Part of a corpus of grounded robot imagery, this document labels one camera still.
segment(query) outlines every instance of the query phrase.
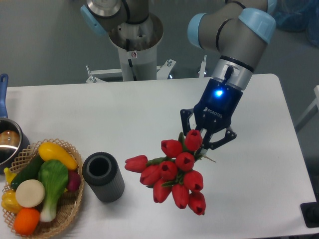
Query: gray floor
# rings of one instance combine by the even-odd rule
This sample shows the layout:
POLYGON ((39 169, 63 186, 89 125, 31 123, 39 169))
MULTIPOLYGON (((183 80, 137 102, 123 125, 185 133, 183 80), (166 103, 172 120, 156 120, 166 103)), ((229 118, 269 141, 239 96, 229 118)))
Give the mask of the gray floor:
MULTIPOLYGON (((0 2, 0 73, 9 74, 9 86, 84 83, 85 65, 91 70, 120 67, 109 39, 95 36, 86 26, 79 12, 82 4, 80 0, 0 2)), ((207 55, 207 67, 213 69, 220 55, 193 47, 186 31, 195 14, 214 12, 223 5, 224 0, 150 0, 151 12, 164 25, 158 64, 171 58, 177 62, 177 77, 194 77, 207 55)), ((255 72, 280 78, 293 122, 315 98, 318 59, 319 49, 308 43, 304 32, 276 30, 255 72)), ((319 114, 298 139, 309 172, 319 174, 319 114)))

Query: red tulip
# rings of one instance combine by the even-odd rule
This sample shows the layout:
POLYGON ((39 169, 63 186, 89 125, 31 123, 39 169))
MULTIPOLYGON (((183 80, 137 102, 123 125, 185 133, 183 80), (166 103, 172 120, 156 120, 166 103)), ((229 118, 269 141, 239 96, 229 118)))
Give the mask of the red tulip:
POLYGON ((180 153, 183 152, 183 146, 177 140, 163 140, 161 142, 161 149, 164 154, 169 158, 176 158, 180 153))
POLYGON ((151 165, 147 167, 140 177, 140 182, 144 185, 153 185, 157 180, 160 179, 160 166, 151 165))
POLYGON ((192 129, 189 131, 185 138, 185 145, 188 150, 196 151, 201 147, 203 138, 200 135, 200 131, 192 129))
POLYGON ((171 187, 162 187, 162 184, 166 181, 164 179, 159 179, 153 187, 153 199, 156 203, 162 203, 166 200, 171 192, 171 187))
POLYGON ((171 191, 176 206, 180 209, 186 208, 189 201, 189 190, 184 185, 177 183, 171 191))
POLYGON ((159 165, 159 167, 160 175, 164 180, 170 181, 175 179, 178 171, 175 163, 173 163, 172 161, 164 161, 159 165))
POLYGON ((199 192, 203 189, 203 176, 193 170, 185 174, 184 185, 192 192, 199 192))
POLYGON ((136 172, 142 173, 144 169, 146 169, 146 163, 148 162, 148 158, 145 155, 139 155, 134 158, 129 158, 125 160, 125 169, 136 172))
POLYGON ((197 215, 203 215, 206 209, 204 195, 202 193, 191 193, 188 205, 197 215))
POLYGON ((184 172, 191 170, 195 164, 195 158, 188 152, 180 153, 175 160, 177 167, 184 172))

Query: yellow squash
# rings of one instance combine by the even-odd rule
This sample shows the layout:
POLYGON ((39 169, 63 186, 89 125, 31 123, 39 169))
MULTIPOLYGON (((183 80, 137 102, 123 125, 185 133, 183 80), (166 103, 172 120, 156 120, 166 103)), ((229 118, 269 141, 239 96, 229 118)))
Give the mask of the yellow squash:
POLYGON ((16 177, 16 173, 12 173, 9 168, 4 168, 5 180, 8 184, 11 184, 11 181, 16 177))
POLYGON ((60 145, 44 142, 39 146, 39 155, 44 161, 56 159, 63 163, 67 169, 75 170, 78 167, 76 160, 60 145))

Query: saucepan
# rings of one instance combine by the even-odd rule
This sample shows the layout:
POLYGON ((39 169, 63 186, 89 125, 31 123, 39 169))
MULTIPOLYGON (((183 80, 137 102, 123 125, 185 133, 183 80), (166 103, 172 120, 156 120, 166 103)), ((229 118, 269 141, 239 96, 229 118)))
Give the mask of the saucepan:
POLYGON ((5 106, 8 75, 0 76, 0 174, 11 167, 11 163, 19 153, 29 145, 28 138, 23 134, 20 126, 8 119, 5 106))

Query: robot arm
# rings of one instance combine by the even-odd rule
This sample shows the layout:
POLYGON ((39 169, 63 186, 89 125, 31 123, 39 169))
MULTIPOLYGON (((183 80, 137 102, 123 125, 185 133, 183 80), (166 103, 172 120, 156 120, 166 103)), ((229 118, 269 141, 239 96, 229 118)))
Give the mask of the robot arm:
POLYGON ((86 0, 81 13, 98 35, 108 33, 118 49, 123 81, 155 80, 163 26, 148 0, 86 0))
POLYGON ((198 153, 216 149, 236 138, 231 117, 276 28, 271 12, 275 0, 226 0, 214 14, 198 14, 188 26, 190 42, 200 48, 218 50, 221 57, 206 89, 193 109, 181 110, 183 133, 190 131, 194 114, 196 129, 206 130, 198 153), (214 133, 226 129, 225 137, 210 142, 214 133))
POLYGON ((149 1, 86 0, 86 4, 81 7, 81 13, 90 28, 101 34, 124 22, 129 24, 144 22, 149 16, 149 1))

